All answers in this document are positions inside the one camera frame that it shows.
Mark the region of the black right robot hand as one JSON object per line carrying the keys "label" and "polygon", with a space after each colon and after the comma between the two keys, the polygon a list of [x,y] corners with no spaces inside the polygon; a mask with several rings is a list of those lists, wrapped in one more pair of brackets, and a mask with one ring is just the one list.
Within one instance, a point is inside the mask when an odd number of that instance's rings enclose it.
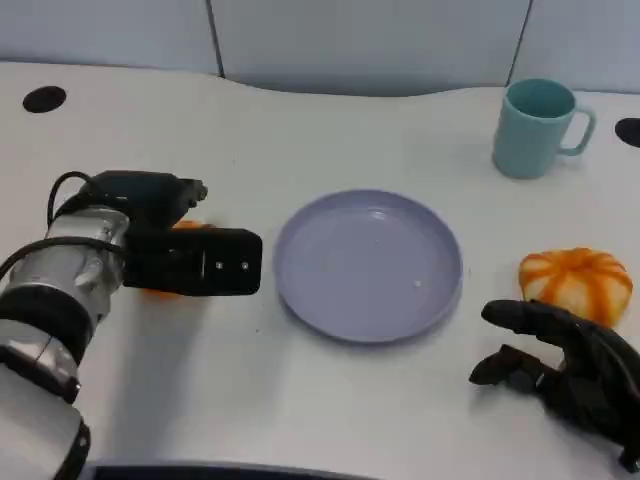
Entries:
{"label": "black right robot hand", "polygon": [[552,368],[510,345],[480,361],[469,381],[504,384],[538,397],[555,416],[622,448],[618,463],[639,471],[639,353],[619,334],[540,301],[492,300],[481,317],[563,351]]}

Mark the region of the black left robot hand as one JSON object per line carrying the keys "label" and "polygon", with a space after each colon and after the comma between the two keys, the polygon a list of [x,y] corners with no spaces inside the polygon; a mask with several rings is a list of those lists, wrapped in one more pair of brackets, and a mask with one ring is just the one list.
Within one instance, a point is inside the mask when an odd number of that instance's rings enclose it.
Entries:
{"label": "black left robot hand", "polygon": [[208,194],[202,180],[169,173],[113,170],[92,181],[96,202],[126,215],[134,229],[170,229]]}

